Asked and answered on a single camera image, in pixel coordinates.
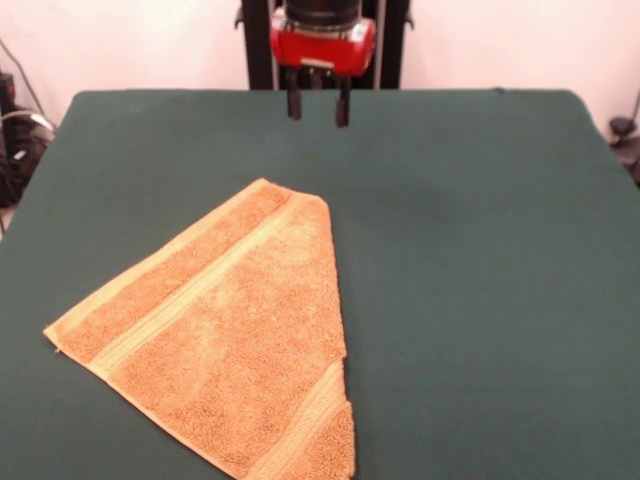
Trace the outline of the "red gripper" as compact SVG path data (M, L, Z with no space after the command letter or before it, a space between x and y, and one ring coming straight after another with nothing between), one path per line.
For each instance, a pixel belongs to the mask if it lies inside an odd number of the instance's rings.
M314 67L329 70L336 78L339 97L335 121L338 128L349 125L351 78L360 76L370 65L376 37L376 24L361 18L344 31L320 32L295 27L284 13L271 18L270 44L279 65L291 67L286 72L287 113L293 120L302 117L298 69Z

